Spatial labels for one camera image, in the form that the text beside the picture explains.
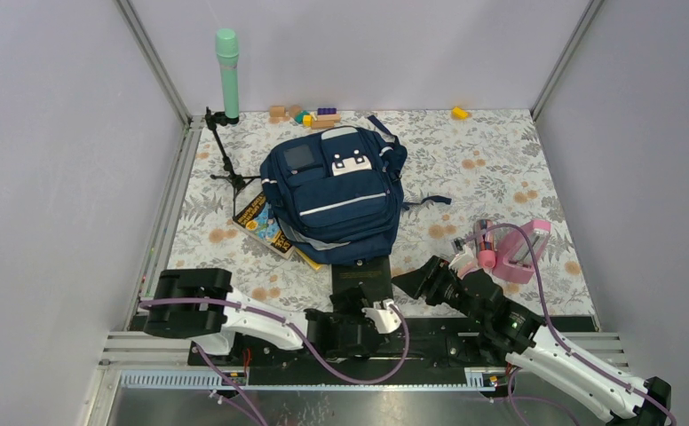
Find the backpack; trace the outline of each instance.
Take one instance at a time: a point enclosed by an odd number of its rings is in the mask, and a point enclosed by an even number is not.
[[[392,253],[408,152],[375,116],[368,119],[394,142],[342,126],[282,142],[261,164],[274,219],[319,264],[357,264]]]

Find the backpack strap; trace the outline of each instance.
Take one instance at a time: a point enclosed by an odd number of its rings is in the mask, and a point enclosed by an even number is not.
[[[427,201],[433,201],[433,202],[443,202],[444,204],[450,205],[452,204],[452,199],[448,197],[442,197],[441,195],[430,195],[428,197],[423,198],[420,200],[420,202],[409,202],[405,201],[402,202],[402,209],[405,211],[410,210],[410,206],[419,206]]]
[[[408,149],[400,143],[400,138],[391,133],[375,115],[370,115],[368,120],[372,122],[377,129],[394,138],[392,145],[384,148],[385,151],[382,151],[381,158],[384,160],[386,171],[389,173],[392,182],[400,180],[402,166],[405,165],[405,161],[408,159]]]

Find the tabletop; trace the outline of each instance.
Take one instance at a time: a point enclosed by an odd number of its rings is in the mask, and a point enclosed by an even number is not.
[[[373,112],[343,111],[341,124],[375,128]],[[540,262],[551,314],[594,315],[590,293],[558,202],[535,125],[527,110],[471,111],[457,121],[449,111],[378,111],[377,117],[408,149],[402,170],[405,201],[428,195],[452,198],[403,212],[390,257],[392,276],[413,271],[431,256],[451,259],[451,241],[471,232],[480,218],[523,225],[533,218],[551,222],[551,237]],[[235,170],[257,175],[273,146],[313,131],[294,121],[269,123],[268,113],[243,113],[236,126],[219,128]],[[168,267],[212,268],[233,273],[232,285],[282,309],[330,311],[330,268],[315,271],[297,255],[289,260],[239,231],[232,223],[232,187],[212,180],[222,159],[211,132],[204,129],[194,159]],[[238,211],[261,191],[253,182],[237,200]],[[519,285],[494,277],[504,294],[541,312],[535,279]],[[398,288],[395,301],[408,316],[454,316],[446,305],[428,306]]]

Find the tripod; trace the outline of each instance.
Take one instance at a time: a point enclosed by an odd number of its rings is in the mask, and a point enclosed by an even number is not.
[[[222,145],[222,139],[219,138],[219,134],[217,133],[217,125],[224,127],[227,124],[236,124],[237,119],[233,120],[228,118],[225,115],[224,111],[212,113],[208,107],[206,107],[206,115],[204,116],[204,118],[206,119],[206,127],[208,127],[209,130],[211,130],[211,133],[214,134],[214,139],[217,140],[217,144],[219,145],[219,151],[222,152],[222,162],[224,162],[224,170],[225,172],[227,172],[226,176],[210,175],[210,177],[215,180],[226,180],[232,186],[232,217],[235,217],[235,204],[237,202],[237,195],[243,189],[245,189],[246,186],[250,185],[250,182],[253,182],[256,179],[260,179],[261,177],[243,176],[235,173],[234,167],[232,166],[232,160],[230,160],[229,156],[227,156],[225,148]]]

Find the mint green microphone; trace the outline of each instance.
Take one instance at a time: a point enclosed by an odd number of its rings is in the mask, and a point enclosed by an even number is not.
[[[222,96],[228,124],[237,124],[240,121],[240,99],[237,93],[238,58],[240,50],[234,31],[229,28],[217,31],[217,59],[222,73]]]

